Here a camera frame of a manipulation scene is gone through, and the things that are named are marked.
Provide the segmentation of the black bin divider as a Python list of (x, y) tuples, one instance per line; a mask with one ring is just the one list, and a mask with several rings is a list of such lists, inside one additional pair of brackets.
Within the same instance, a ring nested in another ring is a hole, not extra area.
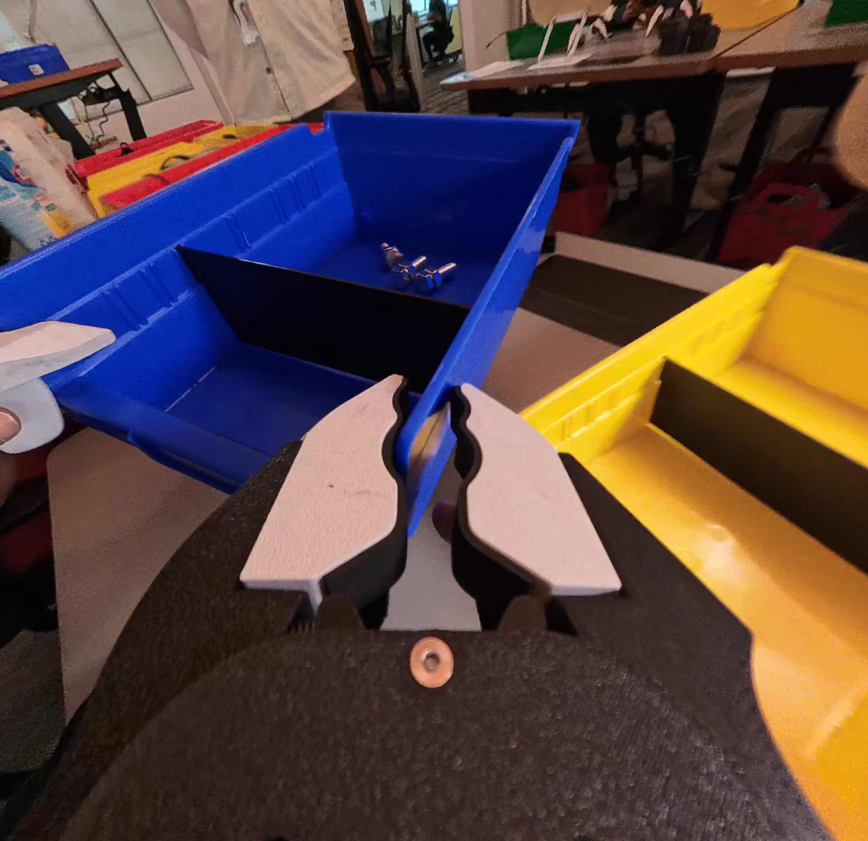
[(411, 293), (178, 246), (244, 344), (421, 395), (470, 309)]
[(671, 359), (650, 423), (867, 572), (867, 467)]

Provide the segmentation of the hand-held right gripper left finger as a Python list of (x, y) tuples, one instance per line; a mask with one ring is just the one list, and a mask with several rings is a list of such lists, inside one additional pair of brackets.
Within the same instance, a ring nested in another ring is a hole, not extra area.
[(393, 374), (326, 415), (298, 452), (241, 570), (245, 589), (387, 612), (406, 569), (408, 509), (396, 441), (409, 384)]

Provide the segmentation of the blue plastic bin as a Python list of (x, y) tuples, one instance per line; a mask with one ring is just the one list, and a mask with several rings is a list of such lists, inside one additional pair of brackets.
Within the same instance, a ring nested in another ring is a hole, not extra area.
[[(2, 269), (2, 331), (49, 320), (115, 342), (49, 376), (78, 422), (231, 494), (375, 381), (244, 344), (184, 246), (470, 309), (434, 378), (410, 392), (396, 465), (417, 529), (456, 437), (442, 409), (480, 387), (520, 304), (580, 125), (332, 113), (281, 132)], [(381, 243), (455, 275), (398, 288)]]
[(56, 45), (39, 43), (1, 53), (1, 81), (19, 84), (66, 72), (71, 67)]

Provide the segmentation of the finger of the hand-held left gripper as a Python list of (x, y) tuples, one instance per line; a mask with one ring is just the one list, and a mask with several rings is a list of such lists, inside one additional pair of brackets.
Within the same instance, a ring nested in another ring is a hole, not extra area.
[(60, 406), (40, 378), (1, 391), (1, 407), (17, 416), (20, 429), (1, 445), (5, 454), (19, 455), (50, 444), (62, 433)]
[(1, 391), (43, 378), (115, 342), (96, 326), (46, 321), (1, 333)]

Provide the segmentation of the person's left hand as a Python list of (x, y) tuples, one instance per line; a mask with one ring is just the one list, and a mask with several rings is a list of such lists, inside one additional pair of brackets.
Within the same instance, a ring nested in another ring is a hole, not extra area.
[[(9, 443), (20, 431), (21, 425), (14, 413), (1, 409), (1, 445)], [(17, 481), (16, 456), (1, 451), (0, 501), (4, 505)]]

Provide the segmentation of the white wipes canister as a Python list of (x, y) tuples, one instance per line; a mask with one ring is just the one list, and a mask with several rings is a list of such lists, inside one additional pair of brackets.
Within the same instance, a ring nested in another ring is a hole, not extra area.
[(1, 112), (1, 224), (27, 251), (97, 220), (73, 165), (71, 144), (21, 109)]

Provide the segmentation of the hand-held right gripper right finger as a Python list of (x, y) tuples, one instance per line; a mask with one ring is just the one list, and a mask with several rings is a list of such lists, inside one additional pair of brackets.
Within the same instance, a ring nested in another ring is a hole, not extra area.
[(451, 539), (458, 585), (478, 612), (519, 596), (614, 595), (623, 582), (561, 454), (522, 417), (477, 387), (451, 394), (461, 477)]

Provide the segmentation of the red bag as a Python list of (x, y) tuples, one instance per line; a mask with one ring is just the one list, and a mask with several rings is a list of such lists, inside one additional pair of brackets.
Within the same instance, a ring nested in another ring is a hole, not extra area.
[(604, 164), (570, 162), (553, 214), (556, 232), (592, 238), (609, 213), (610, 173)]
[(792, 246), (815, 248), (863, 196), (826, 162), (768, 165), (741, 196), (714, 259), (749, 270), (775, 263)]

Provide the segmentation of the black gripper devices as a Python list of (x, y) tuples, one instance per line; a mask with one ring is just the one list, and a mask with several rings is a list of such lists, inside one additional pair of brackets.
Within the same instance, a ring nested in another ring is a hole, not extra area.
[(594, 22), (604, 38), (627, 31), (657, 37), (657, 54), (675, 56), (709, 51), (719, 40), (720, 28), (702, 0), (611, 0)]

